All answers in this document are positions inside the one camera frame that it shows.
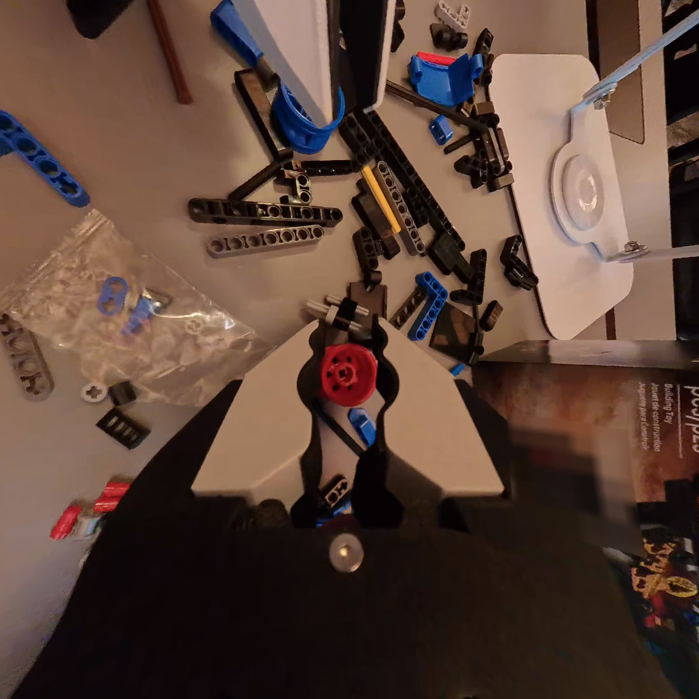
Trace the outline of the red short pin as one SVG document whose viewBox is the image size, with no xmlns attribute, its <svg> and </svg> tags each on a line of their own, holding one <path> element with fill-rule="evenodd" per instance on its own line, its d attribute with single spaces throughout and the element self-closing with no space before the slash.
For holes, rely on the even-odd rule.
<svg viewBox="0 0 699 699">
<path fill-rule="evenodd" d="M 111 479 L 108 481 L 93 504 L 93 512 L 106 514 L 114 511 L 131 485 L 131 482 L 124 480 Z"/>
</svg>

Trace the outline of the blue and red panel piece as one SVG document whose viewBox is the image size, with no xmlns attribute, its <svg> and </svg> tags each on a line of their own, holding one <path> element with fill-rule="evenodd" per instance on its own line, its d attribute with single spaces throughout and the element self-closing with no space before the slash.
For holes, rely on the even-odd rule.
<svg viewBox="0 0 699 699">
<path fill-rule="evenodd" d="M 475 94 L 475 81 L 484 69 L 480 54 L 464 54 L 450 65 L 440 65 L 413 55 L 408 64 L 409 80 L 422 97 L 453 108 Z"/>
</svg>

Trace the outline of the pile of large black beams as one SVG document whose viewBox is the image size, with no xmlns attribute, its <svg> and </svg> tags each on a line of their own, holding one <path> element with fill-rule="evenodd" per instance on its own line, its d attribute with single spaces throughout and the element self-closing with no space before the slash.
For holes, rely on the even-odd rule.
<svg viewBox="0 0 699 699">
<path fill-rule="evenodd" d="M 232 1 L 258 47 L 260 25 L 258 15 L 252 10 L 252 1 Z M 338 112 L 339 51 L 344 44 L 339 29 L 340 1 L 327 1 L 328 38 L 330 41 L 330 69 L 333 88 L 335 120 Z M 400 25 L 405 17 L 405 3 L 396 5 L 396 21 L 391 44 L 391 55 L 404 40 Z M 483 72 L 491 77 L 491 44 L 493 36 L 487 29 L 478 38 L 475 53 L 484 59 Z M 427 110 L 433 117 L 444 115 L 450 124 L 467 128 L 464 143 L 475 145 L 475 156 L 464 157 L 455 163 L 457 172 L 468 177 L 474 188 L 484 186 L 488 191 L 507 190 L 513 182 L 509 156 L 505 153 L 502 132 L 498 129 L 498 116 L 490 111 L 478 116 L 476 111 L 460 110 L 473 98 L 450 108 L 420 96 L 413 86 L 398 84 L 388 79 L 385 94 L 409 103 L 412 108 Z M 478 222 L 466 219 L 472 211 L 469 200 L 461 191 L 444 188 L 447 184 L 446 164 L 440 159 L 430 163 L 419 157 L 416 168 L 396 135 L 382 120 L 377 108 L 347 108 L 337 130 L 331 135 L 325 148 L 317 154 L 295 153 L 284 136 L 273 114 L 273 100 L 282 83 L 264 54 L 256 68 L 237 71 L 234 87 L 240 93 L 260 136 L 264 139 L 272 161 L 249 180 L 242 183 L 225 198 L 193 198 L 188 203 L 189 216 L 196 222 L 239 226 L 335 226 L 343 219 L 337 207 L 314 204 L 308 180 L 312 178 L 349 177 L 360 173 L 368 165 L 387 198 L 398 223 L 400 232 L 394 234 L 390 224 L 363 180 L 359 180 L 354 206 L 368 227 L 367 243 L 360 242 L 356 234 L 357 256 L 363 269 L 366 286 L 376 287 L 382 281 L 377 255 L 394 258 L 400 254 L 398 241 L 402 237 L 406 252 L 417 257 L 427 257 L 438 272 L 454 277 L 461 288 L 449 294 L 447 309 L 453 304 L 466 306 L 482 304 L 484 291 L 488 290 L 486 276 L 486 250 L 469 252 L 473 234 L 488 236 L 488 240 L 502 242 L 500 267 L 502 277 L 515 289 L 505 297 L 505 327 L 516 339 L 532 339 L 530 330 L 534 324 L 534 303 L 537 277 L 519 257 L 521 237 L 515 235 L 504 240 L 505 233 L 516 232 L 512 227 L 492 226 L 495 220 L 488 216 Z"/>
</svg>

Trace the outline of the grey pin assembly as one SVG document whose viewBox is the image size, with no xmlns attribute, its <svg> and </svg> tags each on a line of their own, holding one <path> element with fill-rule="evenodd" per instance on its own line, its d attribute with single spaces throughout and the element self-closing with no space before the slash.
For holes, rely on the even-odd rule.
<svg viewBox="0 0 699 699">
<path fill-rule="evenodd" d="M 322 302 L 307 300 L 305 309 L 313 317 L 340 331 L 361 333 L 371 329 L 371 312 L 348 297 L 328 294 Z"/>
</svg>

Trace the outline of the blue wheel hub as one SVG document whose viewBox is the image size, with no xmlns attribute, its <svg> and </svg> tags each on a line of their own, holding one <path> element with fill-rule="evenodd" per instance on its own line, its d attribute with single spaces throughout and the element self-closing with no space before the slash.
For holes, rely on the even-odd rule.
<svg viewBox="0 0 699 699">
<path fill-rule="evenodd" d="M 345 116 L 345 96 L 338 89 L 338 112 L 326 127 L 318 127 L 306 115 L 299 102 L 283 83 L 279 84 L 273 100 L 273 114 L 289 141 L 292 150 L 300 154 L 320 153 Z"/>
</svg>

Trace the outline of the blue curved panel piece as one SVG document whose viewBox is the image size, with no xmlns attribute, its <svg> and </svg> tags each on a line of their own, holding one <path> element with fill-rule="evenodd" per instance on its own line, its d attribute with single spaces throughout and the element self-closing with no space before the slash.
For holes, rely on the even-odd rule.
<svg viewBox="0 0 699 699">
<path fill-rule="evenodd" d="M 376 424 L 371 415 L 364 408 L 353 407 L 349 409 L 347 418 L 362 443 L 367 448 L 371 447 L 376 439 Z"/>
</svg>

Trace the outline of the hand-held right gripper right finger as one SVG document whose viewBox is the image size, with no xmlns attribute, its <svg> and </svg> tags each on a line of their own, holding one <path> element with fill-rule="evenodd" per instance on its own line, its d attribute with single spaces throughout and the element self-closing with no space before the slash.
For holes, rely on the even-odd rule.
<svg viewBox="0 0 699 699">
<path fill-rule="evenodd" d="M 385 319 L 372 320 L 378 360 L 376 436 L 356 464 L 352 507 L 372 529 L 410 512 L 439 518 L 446 502 L 499 498 L 505 485 L 464 400 L 468 388 Z"/>
</svg>

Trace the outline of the light grey angled beam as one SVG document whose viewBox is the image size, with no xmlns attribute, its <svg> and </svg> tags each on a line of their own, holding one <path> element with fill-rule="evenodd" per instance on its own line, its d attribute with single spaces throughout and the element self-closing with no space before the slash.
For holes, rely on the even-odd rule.
<svg viewBox="0 0 699 699">
<path fill-rule="evenodd" d="M 456 32 L 466 33 L 470 19 L 470 7 L 462 4 L 454 10 L 446 1 L 438 1 L 434 8 L 435 16 Z"/>
</svg>

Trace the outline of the blue flat panel piece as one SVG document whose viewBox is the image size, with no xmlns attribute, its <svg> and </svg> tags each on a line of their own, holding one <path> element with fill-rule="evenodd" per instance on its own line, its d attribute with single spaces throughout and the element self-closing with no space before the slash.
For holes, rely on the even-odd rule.
<svg viewBox="0 0 699 699">
<path fill-rule="evenodd" d="M 214 31 L 240 58 L 256 68 L 264 56 L 249 30 L 240 17 L 232 1 L 221 1 L 210 13 L 210 23 Z"/>
</svg>

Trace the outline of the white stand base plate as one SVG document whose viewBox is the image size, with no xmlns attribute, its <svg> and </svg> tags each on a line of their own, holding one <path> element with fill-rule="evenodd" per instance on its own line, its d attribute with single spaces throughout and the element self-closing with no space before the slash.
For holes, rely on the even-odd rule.
<svg viewBox="0 0 699 699">
<path fill-rule="evenodd" d="M 602 317 L 628 295 L 633 282 L 631 264 L 605 263 L 592 246 L 575 245 L 564 235 L 549 189 L 554 157 L 569 140 L 569 110 L 598 81 L 596 69 L 581 55 L 507 54 L 495 59 L 490 87 L 514 167 L 512 192 L 538 277 L 542 317 L 557 340 L 574 338 Z M 591 111 L 589 117 L 595 135 L 603 137 L 603 156 L 616 170 L 605 111 Z M 615 232 L 622 247 L 630 239 L 619 181 L 612 184 L 612 206 L 604 230 Z"/>
</svg>

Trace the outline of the black grille tile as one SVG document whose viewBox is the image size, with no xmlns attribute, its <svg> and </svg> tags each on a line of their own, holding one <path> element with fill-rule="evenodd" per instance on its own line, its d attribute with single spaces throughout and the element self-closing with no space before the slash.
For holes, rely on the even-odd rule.
<svg viewBox="0 0 699 699">
<path fill-rule="evenodd" d="M 127 450 L 134 450 L 151 434 L 145 425 L 113 407 L 96 423 L 96 427 Z"/>
</svg>

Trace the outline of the blue angled beam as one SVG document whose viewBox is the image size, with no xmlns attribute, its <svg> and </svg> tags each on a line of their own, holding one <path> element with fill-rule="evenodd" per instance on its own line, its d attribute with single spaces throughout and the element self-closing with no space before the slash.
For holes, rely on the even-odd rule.
<svg viewBox="0 0 699 699">
<path fill-rule="evenodd" d="M 449 293 L 429 272 L 417 275 L 416 283 L 425 292 L 425 304 L 407 332 L 407 337 L 411 341 L 419 342 L 428 336 L 449 297 Z"/>
</svg>

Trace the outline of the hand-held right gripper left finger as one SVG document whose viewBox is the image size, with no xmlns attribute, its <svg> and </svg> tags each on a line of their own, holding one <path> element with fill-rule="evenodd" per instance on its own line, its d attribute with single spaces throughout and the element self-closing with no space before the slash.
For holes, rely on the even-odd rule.
<svg viewBox="0 0 699 699">
<path fill-rule="evenodd" d="M 316 527 L 322 454 L 308 404 L 319 389 L 325 339 L 325 323 L 312 321 L 246 374 L 194 478 L 194 494 L 249 505 L 280 501 L 297 527 Z"/>
</svg>

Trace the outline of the clear plastic bag with parts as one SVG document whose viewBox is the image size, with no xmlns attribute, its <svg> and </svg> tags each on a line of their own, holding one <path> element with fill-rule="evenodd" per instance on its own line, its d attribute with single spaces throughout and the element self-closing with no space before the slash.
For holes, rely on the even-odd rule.
<svg viewBox="0 0 699 699">
<path fill-rule="evenodd" d="M 1 293 L 1 310 L 74 353 L 91 382 L 203 407 L 273 346 L 92 210 Z"/>
</svg>

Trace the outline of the dark brown long axle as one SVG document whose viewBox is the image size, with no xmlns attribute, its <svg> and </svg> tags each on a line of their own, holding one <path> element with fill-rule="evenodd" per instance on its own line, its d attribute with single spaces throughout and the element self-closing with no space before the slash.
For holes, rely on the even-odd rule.
<svg viewBox="0 0 699 699">
<path fill-rule="evenodd" d="M 176 100 L 179 104 L 188 106 L 193 103 L 193 99 L 179 62 L 165 13 L 159 1 L 146 1 L 146 4 L 170 74 Z"/>
</svg>

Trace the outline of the blue long beam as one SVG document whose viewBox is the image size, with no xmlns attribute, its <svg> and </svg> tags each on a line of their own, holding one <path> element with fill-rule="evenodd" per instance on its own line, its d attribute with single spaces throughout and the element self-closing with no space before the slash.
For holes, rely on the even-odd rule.
<svg viewBox="0 0 699 699">
<path fill-rule="evenodd" d="M 1 111 L 1 157 L 16 154 L 68 204 L 84 208 L 89 194 L 61 162 L 12 114 Z"/>
</svg>

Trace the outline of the white round object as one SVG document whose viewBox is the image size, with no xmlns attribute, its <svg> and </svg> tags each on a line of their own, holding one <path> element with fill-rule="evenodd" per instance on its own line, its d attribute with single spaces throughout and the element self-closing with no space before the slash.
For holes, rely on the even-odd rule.
<svg viewBox="0 0 699 699">
<path fill-rule="evenodd" d="M 556 153 L 549 178 L 554 214 L 564 235 L 575 245 L 590 245 L 605 263 L 629 263 L 650 255 L 648 246 L 636 241 L 620 247 L 611 223 L 612 184 L 618 182 L 614 166 L 603 156 L 603 137 L 595 135 L 591 111 L 605 108 L 618 83 L 648 58 L 678 39 L 687 29 L 679 25 L 637 53 L 612 74 L 590 88 L 569 110 L 569 140 Z"/>
</svg>

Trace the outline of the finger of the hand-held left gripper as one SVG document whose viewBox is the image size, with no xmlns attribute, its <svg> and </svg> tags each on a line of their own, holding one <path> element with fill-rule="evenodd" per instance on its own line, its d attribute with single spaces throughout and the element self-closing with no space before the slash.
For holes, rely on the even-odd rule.
<svg viewBox="0 0 699 699">
<path fill-rule="evenodd" d="M 253 1 L 267 62 L 315 126 L 335 116 L 326 1 Z"/>
<path fill-rule="evenodd" d="M 347 108 L 377 108 L 385 94 L 397 1 L 341 1 L 340 87 Z"/>
</svg>

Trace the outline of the red wheel hub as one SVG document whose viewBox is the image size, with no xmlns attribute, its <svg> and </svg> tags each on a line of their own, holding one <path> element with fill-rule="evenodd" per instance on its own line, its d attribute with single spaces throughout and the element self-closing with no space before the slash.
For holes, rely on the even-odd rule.
<svg viewBox="0 0 699 699">
<path fill-rule="evenodd" d="M 356 343 L 329 345 L 319 372 L 320 398 L 342 407 L 359 407 L 375 392 L 378 360 Z"/>
</svg>

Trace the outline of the short yellow axle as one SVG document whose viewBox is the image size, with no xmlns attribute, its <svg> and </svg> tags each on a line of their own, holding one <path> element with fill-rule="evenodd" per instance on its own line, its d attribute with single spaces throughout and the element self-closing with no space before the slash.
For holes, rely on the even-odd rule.
<svg viewBox="0 0 699 699">
<path fill-rule="evenodd" d="M 398 234 L 400 232 L 400 224 L 398 223 L 398 220 L 393 210 L 391 209 L 391 206 L 389 205 L 387 198 L 383 194 L 371 168 L 368 165 L 365 165 L 362 167 L 361 173 L 363 180 L 369 188 L 373 198 L 379 205 L 381 211 L 383 212 L 388 223 L 390 224 L 392 232 L 394 234 Z"/>
</svg>

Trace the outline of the dark grey thin beam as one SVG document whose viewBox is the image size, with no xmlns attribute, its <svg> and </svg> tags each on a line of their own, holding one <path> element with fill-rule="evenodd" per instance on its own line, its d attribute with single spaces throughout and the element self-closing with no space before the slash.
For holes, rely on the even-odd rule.
<svg viewBox="0 0 699 699">
<path fill-rule="evenodd" d="M 34 402 L 46 400 L 54 382 L 38 341 L 7 313 L 1 314 L 1 346 L 20 385 L 23 396 Z"/>
</svg>

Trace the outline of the long black axle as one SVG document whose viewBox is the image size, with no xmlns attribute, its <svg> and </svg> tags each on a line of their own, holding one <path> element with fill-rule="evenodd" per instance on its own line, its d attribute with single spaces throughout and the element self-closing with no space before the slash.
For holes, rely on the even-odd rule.
<svg viewBox="0 0 699 699">
<path fill-rule="evenodd" d="M 362 446 L 360 446 L 354 438 L 327 413 L 318 400 L 312 402 L 312 411 L 357 457 L 362 455 L 364 452 Z"/>
</svg>

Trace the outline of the grey long beam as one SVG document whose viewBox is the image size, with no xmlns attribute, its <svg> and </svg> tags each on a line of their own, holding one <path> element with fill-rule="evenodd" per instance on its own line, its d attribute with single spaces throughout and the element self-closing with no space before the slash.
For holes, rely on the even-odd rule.
<svg viewBox="0 0 699 699">
<path fill-rule="evenodd" d="M 318 225 L 239 233 L 207 240 L 205 251 L 214 259 L 286 252 L 315 246 L 323 239 L 324 234 L 324 229 Z"/>
</svg>

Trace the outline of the red pin with grey bush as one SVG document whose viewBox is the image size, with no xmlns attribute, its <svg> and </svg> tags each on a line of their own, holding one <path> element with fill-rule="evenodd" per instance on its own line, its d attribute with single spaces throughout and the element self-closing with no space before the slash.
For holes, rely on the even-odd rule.
<svg viewBox="0 0 699 699">
<path fill-rule="evenodd" d="M 50 531 L 51 540 L 68 538 L 86 540 L 95 536 L 102 525 L 103 515 L 84 505 L 69 505 Z"/>
</svg>

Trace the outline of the toy truck box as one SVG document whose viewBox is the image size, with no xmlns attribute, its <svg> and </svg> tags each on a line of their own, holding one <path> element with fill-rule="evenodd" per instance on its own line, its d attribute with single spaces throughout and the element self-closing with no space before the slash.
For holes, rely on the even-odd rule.
<svg viewBox="0 0 699 699">
<path fill-rule="evenodd" d="M 574 513 L 670 684 L 697 698 L 698 341 L 526 341 L 482 359 L 473 386 L 510 427 L 514 496 Z"/>
</svg>

